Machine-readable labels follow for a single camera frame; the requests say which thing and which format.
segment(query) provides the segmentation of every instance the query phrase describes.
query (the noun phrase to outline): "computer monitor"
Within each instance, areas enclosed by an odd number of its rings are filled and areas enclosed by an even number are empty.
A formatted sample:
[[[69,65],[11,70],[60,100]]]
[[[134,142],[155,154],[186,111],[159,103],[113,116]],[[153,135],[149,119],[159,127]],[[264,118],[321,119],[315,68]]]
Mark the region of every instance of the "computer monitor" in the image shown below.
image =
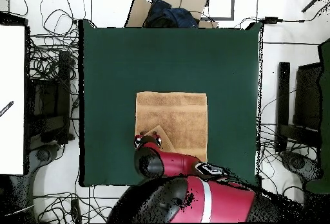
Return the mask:
[[[0,16],[0,174],[24,174],[26,29],[8,16]]]

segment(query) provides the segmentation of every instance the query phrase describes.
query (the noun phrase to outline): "towel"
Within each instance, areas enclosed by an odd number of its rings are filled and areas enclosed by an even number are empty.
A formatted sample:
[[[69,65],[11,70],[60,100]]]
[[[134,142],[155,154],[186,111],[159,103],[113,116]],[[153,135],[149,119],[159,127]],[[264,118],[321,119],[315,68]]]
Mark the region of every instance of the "towel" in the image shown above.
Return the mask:
[[[160,139],[162,139],[162,145],[160,147],[160,149],[162,151],[177,153],[177,151],[173,147],[170,139],[168,138],[168,136],[166,135],[165,131],[163,130],[163,128],[161,126],[157,126],[157,127],[153,128],[151,131],[148,131],[146,133],[146,135],[152,136],[154,131],[157,133],[157,135],[160,136]]]
[[[178,153],[207,162],[205,93],[137,93],[135,134],[161,126]]]

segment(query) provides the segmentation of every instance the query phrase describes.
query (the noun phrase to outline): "blue cloth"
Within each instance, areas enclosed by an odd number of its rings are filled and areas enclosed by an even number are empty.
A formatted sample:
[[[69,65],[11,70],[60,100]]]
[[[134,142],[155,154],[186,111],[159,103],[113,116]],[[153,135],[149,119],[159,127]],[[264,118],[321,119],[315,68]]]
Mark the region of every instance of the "blue cloth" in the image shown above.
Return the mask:
[[[198,24],[189,11],[183,8],[171,8],[169,3],[156,0],[153,3],[147,28],[198,28]]]

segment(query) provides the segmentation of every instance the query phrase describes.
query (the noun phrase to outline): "cardboard box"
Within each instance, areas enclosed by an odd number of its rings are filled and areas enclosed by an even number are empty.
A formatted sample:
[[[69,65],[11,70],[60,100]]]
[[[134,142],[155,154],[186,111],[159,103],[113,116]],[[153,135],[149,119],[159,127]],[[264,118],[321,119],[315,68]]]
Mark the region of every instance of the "cardboard box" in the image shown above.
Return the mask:
[[[181,0],[162,0],[169,3],[172,8],[177,8],[180,6]],[[200,19],[202,12],[204,10],[206,0],[182,0],[181,8],[191,12],[191,15],[195,19]],[[128,18],[124,27],[142,27],[144,20],[148,16],[151,3],[147,0],[133,0],[131,4],[131,9],[128,14]],[[216,28],[218,23],[211,21],[200,21],[199,28]]]

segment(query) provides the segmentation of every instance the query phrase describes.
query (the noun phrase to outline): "green table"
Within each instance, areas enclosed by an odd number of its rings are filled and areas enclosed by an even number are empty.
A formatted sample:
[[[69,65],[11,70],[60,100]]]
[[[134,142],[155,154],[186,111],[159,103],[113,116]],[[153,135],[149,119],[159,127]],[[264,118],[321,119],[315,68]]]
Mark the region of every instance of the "green table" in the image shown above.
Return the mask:
[[[206,93],[208,162],[256,184],[260,29],[93,28],[79,21],[80,184],[141,181],[133,163],[140,91]]]

